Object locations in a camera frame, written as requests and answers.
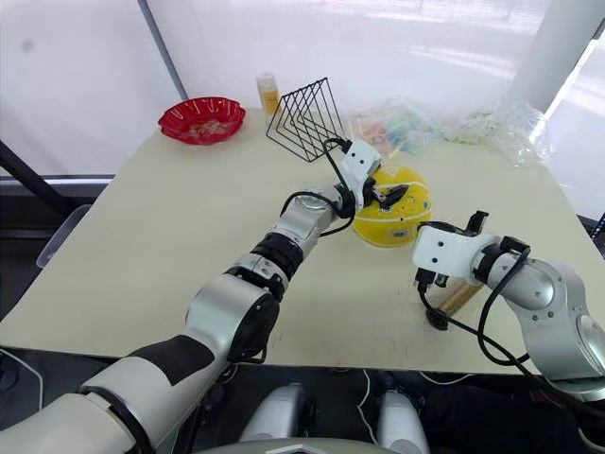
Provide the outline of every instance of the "colorful object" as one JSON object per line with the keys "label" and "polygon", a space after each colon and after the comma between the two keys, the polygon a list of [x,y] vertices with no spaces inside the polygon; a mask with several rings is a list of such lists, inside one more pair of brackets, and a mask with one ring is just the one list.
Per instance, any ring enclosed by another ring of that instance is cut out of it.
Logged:
{"label": "colorful object", "polygon": [[227,140],[242,126],[246,111],[226,97],[197,97],[168,109],[158,123],[162,133],[191,145]]}
{"label": "colorful object", "polygon": [[420,222],[431,219],[431,201],[423,178],[411,168],[385,165],[372,175],[381,192],[403,184],[404,196],[387,209],[372,201],[355,217],[353,228],[365,241],[380,248],[396,248],[416,238]]}

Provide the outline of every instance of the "yellow helmet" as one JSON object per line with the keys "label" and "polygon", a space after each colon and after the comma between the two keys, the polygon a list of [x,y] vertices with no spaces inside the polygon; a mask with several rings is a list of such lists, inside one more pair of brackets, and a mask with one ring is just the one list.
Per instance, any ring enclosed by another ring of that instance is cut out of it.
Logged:
{"label": "yellow helmet", "polygon": [[396,248],[416,238],[418,224],[431,219],[429,192],[422,177],[411,168],[385,165],[372,175],[382,193],[402,184],[403,197],[383,209],[377,200],[361,210],[353,221],[355,232],[373,246]]}

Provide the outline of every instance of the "small bottle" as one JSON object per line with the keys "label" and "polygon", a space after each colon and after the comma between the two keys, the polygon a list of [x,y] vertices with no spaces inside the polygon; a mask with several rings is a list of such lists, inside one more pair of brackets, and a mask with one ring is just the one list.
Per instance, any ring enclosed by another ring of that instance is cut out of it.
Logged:
{"label": "small bottle", "polygon": [[271,73],[263,73],[256,77],[256,86],[258,95],[263,103],[263,112],[268,117],[268,121],[280,110],[280,94],[277,90],[275,76]]}

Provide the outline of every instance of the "floor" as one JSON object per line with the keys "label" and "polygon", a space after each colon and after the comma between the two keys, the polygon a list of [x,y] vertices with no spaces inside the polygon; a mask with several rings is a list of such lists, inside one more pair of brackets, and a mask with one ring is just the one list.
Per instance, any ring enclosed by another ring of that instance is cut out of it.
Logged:
{"label": "floor", "polygon": [[[0,320],[18,302],[39,273],[35,260],[47,238],[3,239],[0,248]],[[37,369],[44,380],[44,404],[48,405],[63,393],[75,391],[90,376],[107,367],[108,361],[37,351],[12,351]],[[7,357],[0,358],[5,380],[0,378],[0,429],[8,428],[27,418],[38,406],[38,381],[35,376]],[[384,376],[369,371],[372,392],[364,406],[368,419],[375,423],[376,400],[385,387]],[[16,383],[7,387],[12,376]],[[399,372],[397,377],[406,389],[425,394],[434,385],[412,372]],[[451,379],[451,375],[440,380]],[[513,390],[514,377],[475,376],[469,378],[482,386],[498,391]],[[216,386],[209,394],[202,414],[194,450],[235,442],[254,409],[272,390],[292,382],[303,384],[317,403],[315,424],[310,435],[369,441],[367,429],[356,411],[366,391],[366,378],[360,370],[334,371],[323,368],[286,368],[273,366],[240,366],[229,383]],[[170,444],[160,452],[170,452]]]}

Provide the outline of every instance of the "white wall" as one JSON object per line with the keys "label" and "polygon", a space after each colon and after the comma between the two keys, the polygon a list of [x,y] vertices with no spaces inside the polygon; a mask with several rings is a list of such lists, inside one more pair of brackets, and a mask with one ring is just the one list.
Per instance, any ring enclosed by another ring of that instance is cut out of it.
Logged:
{"label": "white wall", "polygon": [[574,210],[605,212],[605,35],[550,118],[557,154],[548,163]]}
{"label": "white wall", "polygon": [[260,105],[327,76],[341,111],[409,96],[442,114],[507,92],[548,0],[150,0],[190,96]]}
{"label": "white wall", "polygon": [[113,174],[179,102],[135,1],[3,0],[0,135],[43,175]]}

